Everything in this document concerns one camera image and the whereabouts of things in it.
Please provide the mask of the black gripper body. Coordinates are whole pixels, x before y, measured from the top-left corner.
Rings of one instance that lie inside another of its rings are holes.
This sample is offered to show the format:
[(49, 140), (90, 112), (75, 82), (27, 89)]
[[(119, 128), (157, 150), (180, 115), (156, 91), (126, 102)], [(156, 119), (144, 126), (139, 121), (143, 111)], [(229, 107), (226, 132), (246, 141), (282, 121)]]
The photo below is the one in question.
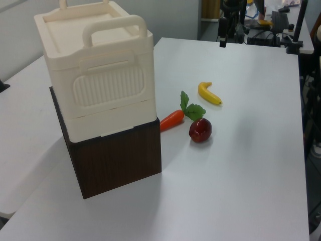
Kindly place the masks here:
[(228, 19), (220, 18), (219, 19), (219, 27), (218, 27), (218, 36), (220, 38), (226, 38), (228, 30)]

